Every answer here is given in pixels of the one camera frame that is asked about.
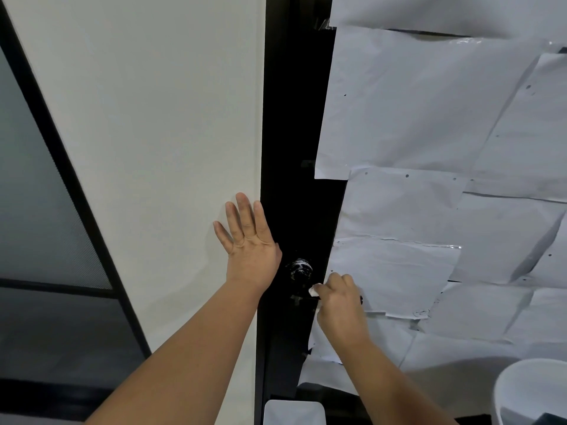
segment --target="forearm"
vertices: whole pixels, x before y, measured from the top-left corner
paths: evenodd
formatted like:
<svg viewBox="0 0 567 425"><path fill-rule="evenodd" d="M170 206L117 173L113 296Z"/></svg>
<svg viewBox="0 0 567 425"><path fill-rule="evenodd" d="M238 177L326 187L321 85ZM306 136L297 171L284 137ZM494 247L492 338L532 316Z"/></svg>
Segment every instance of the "forearm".
<svg viewBox="0 0 567 425"><path fill-rule="evenodd" d="M375 425L455 425L371 342L339 353Z"/></svg>
<svg viewBox="0 0 567 425"><path fill-rule="evenodd" d="M214 424L259 299L225 283L87 423Z"/></svg>

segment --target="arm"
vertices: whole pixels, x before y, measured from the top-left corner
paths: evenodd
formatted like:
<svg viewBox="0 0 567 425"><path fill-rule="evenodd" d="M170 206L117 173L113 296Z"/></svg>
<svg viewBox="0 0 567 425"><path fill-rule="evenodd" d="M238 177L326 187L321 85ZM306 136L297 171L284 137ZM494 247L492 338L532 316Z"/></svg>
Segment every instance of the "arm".
<svg viewBox="0 0 567 425"><path fill-rule="evenodd" d="M372 423L456 425L375 346L350 275L333 273L315 285L322 300L317 320L358 391Z"/></svg>
<svg viewBox="0 0 567 425"><path fill-rule="evenodd" d="M214 424L262 293L281 261L264 211L237 194L226 203L229 234L216 236L229 254L225 284L149 357L86 422L88 425Z"/></svg>

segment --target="left hand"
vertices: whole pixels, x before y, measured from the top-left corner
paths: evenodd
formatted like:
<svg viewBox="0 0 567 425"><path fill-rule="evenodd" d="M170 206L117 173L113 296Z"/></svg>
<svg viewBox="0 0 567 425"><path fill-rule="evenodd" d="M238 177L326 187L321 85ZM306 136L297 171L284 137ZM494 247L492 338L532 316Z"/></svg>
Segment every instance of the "left hand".
<svg viewBox="0 0 567 425"><path fill-rule="evenodd" d="M276 276L282 252L274 243L262 204L254 201L252 216L250 201L242 192L237 194L237 203L238 210L232 202L225 205L232 238L219 221L213 224L218 240L229 254L226 280L262 294Z"/></svg>

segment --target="hand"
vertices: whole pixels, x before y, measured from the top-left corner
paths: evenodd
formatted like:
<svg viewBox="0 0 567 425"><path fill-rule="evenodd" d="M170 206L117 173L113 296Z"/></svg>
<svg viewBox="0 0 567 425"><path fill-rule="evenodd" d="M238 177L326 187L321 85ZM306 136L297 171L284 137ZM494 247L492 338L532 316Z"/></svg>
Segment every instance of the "hand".
<svg viewBox="0 0 567 425"><path fill-rule="evenodd" d="M229 254L226 280L262 295L276 276L282 252L274 243L262 204L254 201L252 215L250 201L242 192L237 194L237 203L240 215L232 202L225 205L232 238L219 221L213 224L216 237Z"/></svg>
<svg viewBox="0 0 567 425"><path fill-rule="evenodd" d="M319 283L313 288L322 301L317 321L339 357L349 349L372 343L360 293L349 274L341 277L332 273L325 285Z"/></svg>

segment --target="right hand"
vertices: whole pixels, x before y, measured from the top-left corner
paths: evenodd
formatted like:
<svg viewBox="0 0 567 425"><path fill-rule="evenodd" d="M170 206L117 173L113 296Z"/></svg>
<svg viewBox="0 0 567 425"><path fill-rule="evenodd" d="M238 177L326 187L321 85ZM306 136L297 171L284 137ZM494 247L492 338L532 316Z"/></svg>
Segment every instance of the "right hand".
<svg viewBox="0 0 567 425"><path fill-rule="evenodd" d="M339 357L349 349L372 343L360 293L349 274L341 277L332 273L326 284L313 288L322 301L317 321Z"/></svg>

